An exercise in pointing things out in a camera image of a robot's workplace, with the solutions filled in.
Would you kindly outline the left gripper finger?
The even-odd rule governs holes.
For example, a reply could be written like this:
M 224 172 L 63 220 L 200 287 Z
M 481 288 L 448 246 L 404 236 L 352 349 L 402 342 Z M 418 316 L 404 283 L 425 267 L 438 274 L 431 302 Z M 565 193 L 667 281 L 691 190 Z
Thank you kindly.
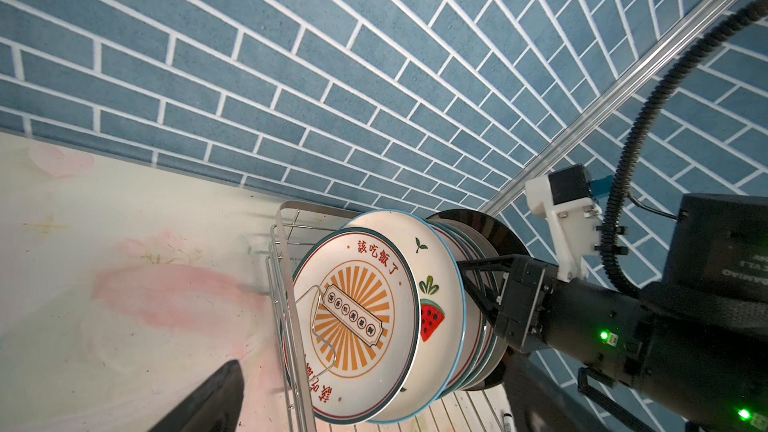
M 240 362 L 224 363 L 152 428 L 156 431 L 235 431 L 244 400 Z

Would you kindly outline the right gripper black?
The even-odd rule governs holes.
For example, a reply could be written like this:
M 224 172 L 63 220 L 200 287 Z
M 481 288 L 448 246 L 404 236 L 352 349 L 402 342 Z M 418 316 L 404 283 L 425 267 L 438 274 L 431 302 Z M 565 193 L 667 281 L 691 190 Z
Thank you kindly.
M 502 273 L 502 290 L 495 275 L 463 275 L 464 291 L 495 335 L 515 352 L 530 354 L 544 346 L 540 315 L 557 282 L 556 265 L 513 254 L 459 261 L 457 267 L 462 273 Z

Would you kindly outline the red green text plate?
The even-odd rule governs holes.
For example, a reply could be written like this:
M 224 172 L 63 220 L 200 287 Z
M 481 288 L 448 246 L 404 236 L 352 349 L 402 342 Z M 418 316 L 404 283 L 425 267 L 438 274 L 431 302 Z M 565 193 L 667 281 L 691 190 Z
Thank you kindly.
M 481 258 L 481 249 L 472 245 L 469 236 L 464 232 L 452 225 L 437 221 L 430 222 L 430 225 L 442 235 L 446 244 L 452 247 L 452 254 L 457 262 Z M 460 389 L 469 382 L 469 379 L 475 375 L 475 368 L 482 353 L 487 349 L 487 332 L 482 314 L 468 293 L 465 293 L 465 299 L 467 322 L 461 357 L 445 391 L 442 393 L 442 397 Z

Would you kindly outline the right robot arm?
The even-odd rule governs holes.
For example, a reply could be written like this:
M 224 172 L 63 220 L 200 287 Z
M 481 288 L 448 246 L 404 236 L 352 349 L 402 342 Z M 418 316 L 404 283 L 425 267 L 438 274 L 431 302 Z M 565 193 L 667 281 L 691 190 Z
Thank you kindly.
M 467 292 L 518 353 L 550 348 L 581 363 L 579 391 L 627 427 L 641 420 L 597 389 L 622 384 L 681 415 L 688 429 L 767 427 L 767 201 L 688 194 L 664 276 L 636 295 L 561 281 L 553 264 L 506 255 L 459 263 L 498 272 Z

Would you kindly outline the watermelon pattern plate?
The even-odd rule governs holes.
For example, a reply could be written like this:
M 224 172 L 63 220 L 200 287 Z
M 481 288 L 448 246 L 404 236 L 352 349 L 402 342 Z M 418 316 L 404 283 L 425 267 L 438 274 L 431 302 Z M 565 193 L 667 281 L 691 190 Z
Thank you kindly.
M 447 390 L 461 356 L 467 312 L 456 260 L 445 241 L 424 220 L 380 210 L 361 214 L 349 227 L 372 229 L 402 253 L 414 279 L 420 307 L 419 342 L 403 389 L 377 414 L 377 424 L 407 421 Z

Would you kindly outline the black plate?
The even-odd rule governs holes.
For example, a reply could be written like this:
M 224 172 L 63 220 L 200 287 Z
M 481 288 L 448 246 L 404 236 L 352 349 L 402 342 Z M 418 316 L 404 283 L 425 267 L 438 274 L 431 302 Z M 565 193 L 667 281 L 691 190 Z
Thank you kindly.
M 458 223 L 461 223 L 466 229 L 471 228 L 476 234 L 482 235 L 495 250 L 496 256 L 530 255 L 520 238 L 504 223 L 482 212 L 452 209 L 433 214 L 426 221 L 440 222 L 454 228 L 458 228 Z M 506 372 L 505 362 L 510 354 L 514 352 L 504 343 L 497 342 L 488 360 L 480 361 L 481 369 L 478 374 L 461 387 L 457 387 L 457 390 L 480 391 L 499 385 Z

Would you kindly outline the orange sunburst plate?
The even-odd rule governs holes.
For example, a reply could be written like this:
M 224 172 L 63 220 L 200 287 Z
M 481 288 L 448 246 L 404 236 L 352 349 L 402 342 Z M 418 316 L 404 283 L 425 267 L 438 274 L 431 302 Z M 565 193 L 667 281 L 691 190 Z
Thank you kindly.
M 336 425 L 375 417 L 418 348 L 418 294 L 404 256 L 371 229 L 339 229 L 306 253 L 292 285 L 314 415 Z

